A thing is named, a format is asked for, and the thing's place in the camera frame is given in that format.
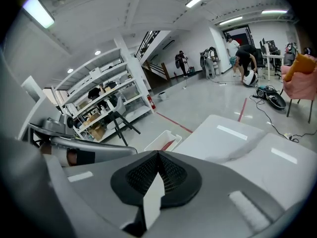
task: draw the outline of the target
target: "orange cushion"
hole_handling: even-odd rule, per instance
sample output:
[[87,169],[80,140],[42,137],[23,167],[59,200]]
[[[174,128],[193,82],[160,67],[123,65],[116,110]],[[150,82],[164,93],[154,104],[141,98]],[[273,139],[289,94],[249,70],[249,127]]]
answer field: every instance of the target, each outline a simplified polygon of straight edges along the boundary
[[316,62],[302,54],[297,54],[294,63],[284,77],[284,81],[291,81],[295,72],[310,74],[314,71]]

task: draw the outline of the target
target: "white desk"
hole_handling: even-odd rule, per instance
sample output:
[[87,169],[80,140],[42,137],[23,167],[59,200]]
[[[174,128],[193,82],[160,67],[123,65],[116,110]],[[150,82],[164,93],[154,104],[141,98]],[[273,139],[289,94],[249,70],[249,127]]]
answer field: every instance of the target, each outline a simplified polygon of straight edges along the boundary
[[173,152],[218,163],[253,182],[287,210],[316,181],[317,154],[273,133],[210,115]]
[[284,56],[279,56],[279,55],[262,55],[263,57],[266,57],[267,59],[267,69],[268,69],[268,76],[267,79],[270,81],[270,72],[269,72],[269,59],[273,58],[274,59],[274,65],[275,65],[275,59],[282,59],[282,66],[284,65]]

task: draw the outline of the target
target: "wooden railing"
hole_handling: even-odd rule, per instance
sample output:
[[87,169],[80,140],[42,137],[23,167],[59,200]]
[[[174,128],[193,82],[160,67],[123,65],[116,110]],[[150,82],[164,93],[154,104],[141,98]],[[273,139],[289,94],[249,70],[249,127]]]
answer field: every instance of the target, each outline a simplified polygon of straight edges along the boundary
[[152,64],[152,63],[148,62],[147,60],[144,62],[144,64],[146,65],[146,67],[149,71],[155,70],[158,73],[164,75],[166,77],[167,81],[170,81],[170,77],[168,75],[167,69],[166,69],[165,64],[163,62],[161,63],[162,67],[159,67],[155,64]]
[[155,37],[159,34],[159,32],[160,31],[151,31],[146,33],[146,35],[143,38],[143,41],[139,46],[137,53],[134,55],[138,60],[142,58],[143,54],[148,49],[149,45],[152,43]]

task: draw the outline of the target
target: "white metal shelving unit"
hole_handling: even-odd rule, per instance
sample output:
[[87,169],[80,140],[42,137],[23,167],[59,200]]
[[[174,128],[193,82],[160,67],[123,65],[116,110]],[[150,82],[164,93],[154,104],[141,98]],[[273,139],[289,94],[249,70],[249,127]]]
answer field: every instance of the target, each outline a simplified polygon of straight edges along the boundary
[[[52,87],[53,94],[56,94],[55,92],[58,90],[66,90],[68,93],[68,98],[64,100],[63,103],[59,103],[59,106],[62,110],[62,112],[66,112],[64,110],[65,106],[68,104],[73,103],[80,103],[86,98],[88,98],[88,92],[92,90],[94,87],[105,84],[108,82],[116,82],[120,79],[120,77],[125,76],[127,74],[130,74],[131,77],[122,82],[121,84],[116,85],[113,89],[110,91],[107,91],[103,94],[101,94],[98,98],[95,100],[89,102],[85,107],[81,108],[77,112],[73,112],[73,118],[82,121],[80,117],[82,114],[89,113],[90,110],[94,109],[94,106],[97,105],[98,102],[102,100],[107,100],[108,97],[110,97],[112,94],[122,90],[124,87],[130,87],[135,85],[136,89],[138,91],[138,95],[126,100],[124,102],[124,105],[131,106],[132,105],[132,113],[129,117],[126,117],[126,119],[131,122],[140,116],[144,115],[148,111],[152,111],[151,105],[147,99],[147,93],[142,92],[142,89],[144,89],[143,86],[140,86],[140,84],[143,83],[141,78],[138,78],[139,73],[134,71],[134,73],[131,72],[132,69],[137,70],[138,68],[135,67],[135,63],[133,61],[129,62],[129,59],[124,58],[129,57],[128,55],[122,56],[122,50],[120,47],[112,49],[110,51],[104,52],[93,59],[89,60],[88,62],[84,63],[77,69],[75,69],[71,74],[69,74],[63,81],[61,81],[55,88]],[[95,68],[99,68],[101,70],[101,74],[98,76],[91,76],[90,71],[94,70]],[[140,99],[143,100],[143,105],[140,105]],[[134,101],[137,101],[138,106],[134,109],[133,103]],[[101,113],[97,119],[93,120],[88,125],[81,125],[79,129],[74,127],[75,132],[78,134],[78,136],[81,139],[84,139],[82,133],[89,133],[88,129],[93,126],[95,123],[99,122],[103,118],[105,118],[111,110],[108,110],[105,113]],[[105,140],[108,136],[115,133],[115,130],[106,130],[101,140],[94,139],[94,142],[102,142]]]

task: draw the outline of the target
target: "white t-shirt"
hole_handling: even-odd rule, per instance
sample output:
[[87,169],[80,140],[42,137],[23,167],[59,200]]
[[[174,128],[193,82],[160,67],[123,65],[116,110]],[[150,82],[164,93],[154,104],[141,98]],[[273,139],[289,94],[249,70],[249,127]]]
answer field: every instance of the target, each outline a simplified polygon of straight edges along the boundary
[[232,40],[231,42],[227,42],[227,49],[229,49],[230,57],[233,57],[236,55],[239,45],[240,44],[235,40]]

